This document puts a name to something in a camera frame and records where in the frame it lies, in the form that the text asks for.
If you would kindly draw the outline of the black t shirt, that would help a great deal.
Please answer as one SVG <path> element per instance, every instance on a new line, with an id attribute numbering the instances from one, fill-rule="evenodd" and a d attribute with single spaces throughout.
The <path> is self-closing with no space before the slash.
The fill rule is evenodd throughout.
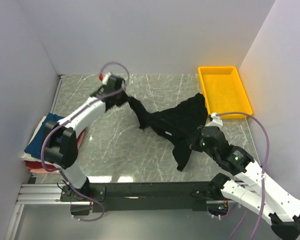
<path id="1" fill-rule="evenodd" d="M 157 135 L 173 144 L 172 155 L 177 163 L 177 170 L 183 171 L 192 153 L 187 139 L 198 127 L 204 126 L 208 118 L 204 95 L 197 93 L 175 107 L 152 113 L 132 96 L 128 98 L 128 103 L 137 116 L 140 129 L 151 128 Z"/>

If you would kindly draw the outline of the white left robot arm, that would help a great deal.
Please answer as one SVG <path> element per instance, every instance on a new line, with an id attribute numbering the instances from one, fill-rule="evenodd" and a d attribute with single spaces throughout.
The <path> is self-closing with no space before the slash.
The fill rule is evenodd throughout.
<path id="1" fill-rule="evenodd" d="M 59 121 L 48 121 L 44 125 L 40 150 L 42 167 L 46 162 L 55 166 L 56 171 L 73 187 L 72 195 L 84 201 L 91 195 L 90 181 L 77 164 L 79 154 L 78 137 L 97 118 L 112 107 L 120 107 L 128 101 L 127 79 L 107 73 L 102 85 L 89 95 L 87 100 L 75 111 Z"/>

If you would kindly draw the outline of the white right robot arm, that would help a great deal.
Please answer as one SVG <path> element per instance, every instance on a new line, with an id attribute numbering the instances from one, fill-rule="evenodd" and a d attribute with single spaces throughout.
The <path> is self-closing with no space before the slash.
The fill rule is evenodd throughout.
<path id="1" fill-rule="evenodd" d="M 239 180 L 236 182 L 225 174 L 217 174 L 209 182 L 212 198 L 236 201 L 260 215 L 282 240 L 299 237 L 300 200 L 263 172 L 258 162 L 243 148 L 230 145 L 219 127 L 198 129 L 187 144 L 193 151 L 205 152 L 219 167 Z"/>

